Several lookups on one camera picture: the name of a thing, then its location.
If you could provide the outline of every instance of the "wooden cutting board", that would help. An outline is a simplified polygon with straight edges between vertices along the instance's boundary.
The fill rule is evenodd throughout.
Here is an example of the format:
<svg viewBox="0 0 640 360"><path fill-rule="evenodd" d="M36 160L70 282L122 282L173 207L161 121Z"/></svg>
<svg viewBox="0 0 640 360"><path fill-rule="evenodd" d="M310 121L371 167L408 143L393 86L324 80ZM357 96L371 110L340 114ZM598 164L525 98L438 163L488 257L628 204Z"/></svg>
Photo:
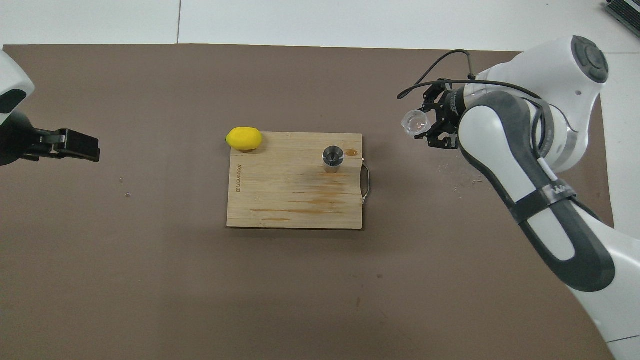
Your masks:
<svg viewBox="0 0 640 360"><path fill-rule="evenodd" d="M324 171L322 153L344 162ZM362 134L262 132L252 151L231 149L227 226L361 229Z"/></svg>

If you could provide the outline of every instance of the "stainless steel cup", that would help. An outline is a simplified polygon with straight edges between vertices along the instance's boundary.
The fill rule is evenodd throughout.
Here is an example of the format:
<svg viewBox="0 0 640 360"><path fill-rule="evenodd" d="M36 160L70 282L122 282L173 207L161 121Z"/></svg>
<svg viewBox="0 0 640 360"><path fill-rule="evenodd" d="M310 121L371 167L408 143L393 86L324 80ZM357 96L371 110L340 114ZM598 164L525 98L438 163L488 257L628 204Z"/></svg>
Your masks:
<svg viewBox="0 0 640 360"><path fill-rule="evenodd" d="M340 165L344 161L344 151L337 146L329 146L322 153L324 171L329 174L338 172Z"/></svg>

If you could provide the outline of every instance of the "lemon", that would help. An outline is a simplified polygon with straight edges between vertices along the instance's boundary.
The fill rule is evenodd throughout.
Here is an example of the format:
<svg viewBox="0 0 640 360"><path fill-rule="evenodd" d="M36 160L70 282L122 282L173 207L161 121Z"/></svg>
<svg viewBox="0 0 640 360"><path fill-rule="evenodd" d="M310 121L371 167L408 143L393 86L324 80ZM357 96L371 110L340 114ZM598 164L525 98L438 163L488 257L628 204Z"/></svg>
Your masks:
<svg viewBox="0 0 640 360"><path fill-rule="evenodd" d="M226 140L235 150L254 150L262 143L262 134L255 127L235 127Z"/></svg>

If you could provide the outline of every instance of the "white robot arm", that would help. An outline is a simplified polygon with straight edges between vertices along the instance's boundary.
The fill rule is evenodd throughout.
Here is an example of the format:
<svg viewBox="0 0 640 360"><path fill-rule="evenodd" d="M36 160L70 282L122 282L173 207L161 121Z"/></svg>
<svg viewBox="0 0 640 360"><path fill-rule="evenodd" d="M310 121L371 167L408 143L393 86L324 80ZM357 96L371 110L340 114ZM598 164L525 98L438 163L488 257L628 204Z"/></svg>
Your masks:
<svg viewBox="0 0 640 360"><path fill-rule="evenodd" d="M69 129L35 129L16 111L35 87L25 72L0 50L0 166L18 159L45 158L100 160L98 139Z"/></svg>
<svg viewBox="0 0 640 360"><path fill-rule="evenodd" d="M614 357L640 359L640 241L601 223L554 174L584 154L608 70L594 43L561 38L458 81L469 84L457 90L444 88L455 81L427 83L436 90L427 90L419 113L411 111L403 126L432 147L459 147L584 306ZM429 110L436 111L436 122L420 115Z"/></svg>

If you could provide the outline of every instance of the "wire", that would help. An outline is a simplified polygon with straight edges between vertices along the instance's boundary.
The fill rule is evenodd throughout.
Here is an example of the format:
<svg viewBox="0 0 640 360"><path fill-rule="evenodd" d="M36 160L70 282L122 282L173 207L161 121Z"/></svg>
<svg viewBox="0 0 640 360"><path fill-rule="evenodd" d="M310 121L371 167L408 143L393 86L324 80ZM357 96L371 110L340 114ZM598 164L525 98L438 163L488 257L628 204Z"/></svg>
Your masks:
<svg viewBox="0 0 640 360"><path fill-rule="evenodd" d="M536 159L540 159L542 156L540 156L540 150L538 149L539 145L536 141L536 129L538 128L538 122L542 118L542 109L537 104L534 104L534 106L536 107L536 114L533 115L533 123L531 124L531 148L533 149L533 155Z"/></svg>
<svg viewBox="0 0 640 360"><path fill-rule="evenodd" d="M576 205L578 205L580 209L583 209L587 214L591 215L593 218L595 218L599 222L602 222L602 219L598 216L598 214L594 213L593 210L589 209L585 204L582 203L582 201L578 200L577 197L573 196L573 197L570 197L569 199L573 201Z"/></svg>
<svg viewBox="0 0 640 360"><path fill-rule="evenodd" d="M433 70L433 68L436 67L436 65L438 65L438 63L440 63L444 58L446 58L451 54L458 54L458 53L467 55L467 62L469 64L469 75L467 75L467 77L469 78L469 80L475 80L476 76L474 75L474 71L471 64L471 54L469 54L469 52L466 50L457 49L457 50L451 50L448 53L442 55L439 59L437 59L436 62L434 62L431 65L431 67L420 77L420 79L418 79L418 81L415 82L414 85L418 85L424 78L426 78L426 76L429 75L429 73Z"/></svg>
<svg viewBox="0 0 640 360"><path fill-rule="evenodd" d="M497 85L504 86L506 88L512 88L514 90L518 90L519 92L523 92L534 99L541 99L536 93L531 92L523 87L518 85L503 83L500 81L489 81L489 80L436 80L436 81L427 81L426 83L419 83L411 86L410 88L404 89L400 94L398 94L397 99L404 99L405 96L409 95L410 92L414 91L417 88L421 88L423 86L431 86L431 85L441 85L441 84L485 84L485 85Z"/></svg>

